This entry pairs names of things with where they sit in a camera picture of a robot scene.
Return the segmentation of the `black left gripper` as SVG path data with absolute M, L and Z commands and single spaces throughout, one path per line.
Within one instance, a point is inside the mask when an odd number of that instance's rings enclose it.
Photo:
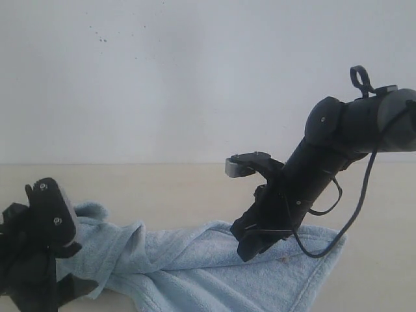
M 1 296 L 18 311 L 57 311 L 58 306 L 90 294 L 99 283 L 71 273 L 55 277 L 55 262 L 47 247 L 33 236 L 29 208 L 12 203 L 1 216 Z M 53 248 L 56 259 L 69 259 L 82 249 L 73 242 Z

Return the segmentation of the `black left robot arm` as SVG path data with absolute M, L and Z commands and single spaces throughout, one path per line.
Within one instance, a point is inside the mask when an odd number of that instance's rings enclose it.
M 57 278 L 57 259 L 73 257 L 82 248 L 73 209 L 41 220 L 32 207 L 12 203 L 2 217 L 1 295 L 19 311 L 58 311 L 98 287 L 72 273 Z

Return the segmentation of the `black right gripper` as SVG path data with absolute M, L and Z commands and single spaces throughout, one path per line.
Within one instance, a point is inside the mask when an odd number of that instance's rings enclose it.
M 312 201 L 297 198 L 283 176 L 281 162 L 250 163 L 266 183 L 254 191 L 254 202 L 236 219 L 230 231 L 239 240 L 237 253 L 244 261 L 267 251 L 276 241 L 286 239 L 298 229 Z

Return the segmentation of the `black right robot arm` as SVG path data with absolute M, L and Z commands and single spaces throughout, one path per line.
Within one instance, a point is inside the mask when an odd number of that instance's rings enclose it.
M 343 103 L 334 97 L 311 111 L 304 137 L 286 162 L 264 152 L 226 160 L 229 177 L 261 174 L 252 206 L 231 227 L 243 261 L 298 234 L 305 215 L 336 175 L 368 154 L 415 150 L 415 91 L 381 88 Z

